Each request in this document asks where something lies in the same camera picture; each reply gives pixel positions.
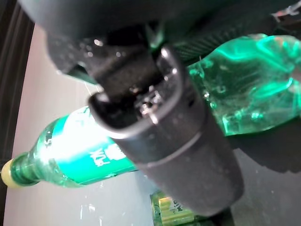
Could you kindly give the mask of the robot right hand black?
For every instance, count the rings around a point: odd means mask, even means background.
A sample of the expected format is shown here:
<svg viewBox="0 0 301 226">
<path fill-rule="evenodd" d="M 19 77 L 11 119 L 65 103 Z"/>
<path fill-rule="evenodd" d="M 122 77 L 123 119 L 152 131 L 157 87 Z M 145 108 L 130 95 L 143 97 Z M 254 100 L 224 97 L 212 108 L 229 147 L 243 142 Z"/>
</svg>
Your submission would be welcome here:
<svg viewBox="0 0 301 226">
<path fill-rule="evenodd" d="M 72 183 L 92 183 L 130 160 L 159 188 L 203 216 L 244 190 L 238 162 L 184 65 L 200 45 L 257 22 L 287 0 L 22 0 L 47 33 L 57 69 L 100 85 L 92 120 L 73 134 L 53 129 L 34 156 Z"/>
</svg>

